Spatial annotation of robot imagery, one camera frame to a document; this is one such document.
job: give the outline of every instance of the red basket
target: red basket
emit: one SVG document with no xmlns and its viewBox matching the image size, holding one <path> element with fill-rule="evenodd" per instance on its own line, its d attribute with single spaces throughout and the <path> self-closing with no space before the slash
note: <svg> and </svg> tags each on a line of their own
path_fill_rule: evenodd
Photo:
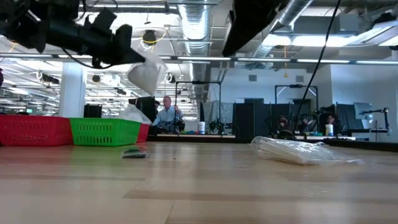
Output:
<svg viewBox="0 0 398 224">
<path fill-rule="evenodd" d="M 61 146 L 73 144 L 68 118 L 0 115 L 3 146 Z"/>
<path fill-rule="evenodd" d="M 147 141 L 149 126 L 149 124 L 141 124 L 141 126 L 139 127 L 137 143 Z"/>
</svg>

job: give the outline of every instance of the green basket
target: green basket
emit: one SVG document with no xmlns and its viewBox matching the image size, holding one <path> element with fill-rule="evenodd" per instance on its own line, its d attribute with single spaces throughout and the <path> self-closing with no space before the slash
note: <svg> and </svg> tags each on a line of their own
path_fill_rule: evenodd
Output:
<svg viewBox="0 0 398 224">
<path fill-rule="evenodd" d="M 70 118 L 77 146 L 124 146 L 135 144 L 141 123 L 123 119 Z"/>
</svg>

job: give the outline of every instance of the white plastic bag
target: white plastic bag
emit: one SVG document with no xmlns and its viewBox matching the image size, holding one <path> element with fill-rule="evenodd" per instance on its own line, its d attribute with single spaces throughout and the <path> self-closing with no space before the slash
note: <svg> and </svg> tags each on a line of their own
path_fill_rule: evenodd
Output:
<svg viewBox="0 0 398 224">
<path fill-rule="evenodd" d="M 150 95 L 155 94 L 155 90 L 164 79 L 167 70 L 166 64 L 155 54 L 137 50 L 146 61 L 135 63 L 127 72 L 129 81 Z"/>
<path fill-rule="evenodd" d="M 355 159 L 322 146 L 323 143 L 307 143 L 255 137 L 251 142 L 253 151 L 263 159 L 291 162 L 301 165 L 333 165 L 341 163 L 364 164 Z"/>
<path fill-rule="evenodd" d="M 150 119 L 145 116 L 145 114 L 142 113 L 139 109 L 137 109 L 135 105 L 132 104 L 129 104 L 127 108 L 124 111 L 120 112 L 119 115 L 115 118 L 126 119 L 129 121 L 137 121 L 142 124 L 152 124 Z"/>
</svg>

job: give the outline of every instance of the plastic basket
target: plastic basket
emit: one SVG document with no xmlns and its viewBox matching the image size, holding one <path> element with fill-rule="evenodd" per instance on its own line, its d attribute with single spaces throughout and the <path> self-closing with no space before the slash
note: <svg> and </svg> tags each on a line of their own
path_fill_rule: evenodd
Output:
<svg viewBox="0 0 398 224">
<path fill-rule="evenodd" d="M 73 142 L 78 146 L 135 144 L 140 123 L 123 119 L 70 118 Z"/>
<path fill-rule="evenodd" d="M 141 126 L 139 128 L 137 142 L 147 141 L 148 132 L 149 132 L 149 124 L 141 124 Z"/>
<path fill-rule="evenodd" d="M 61 146 L 73 144 L 68 118 L 0 115 L 3 146 Z"/>
</svg>

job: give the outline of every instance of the wooden table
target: wooden table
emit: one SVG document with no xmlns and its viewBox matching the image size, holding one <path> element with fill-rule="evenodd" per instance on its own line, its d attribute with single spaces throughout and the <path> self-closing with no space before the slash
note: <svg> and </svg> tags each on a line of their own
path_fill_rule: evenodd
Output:
<svg viewBox="0 0 398 224">
<path fill-rule="evenodd" d="M 398 154 L 336 149 L 364 166 L 296 166 L 247 144 L 1 147 L 0 223 L 397 223 Z"/>
</svg>

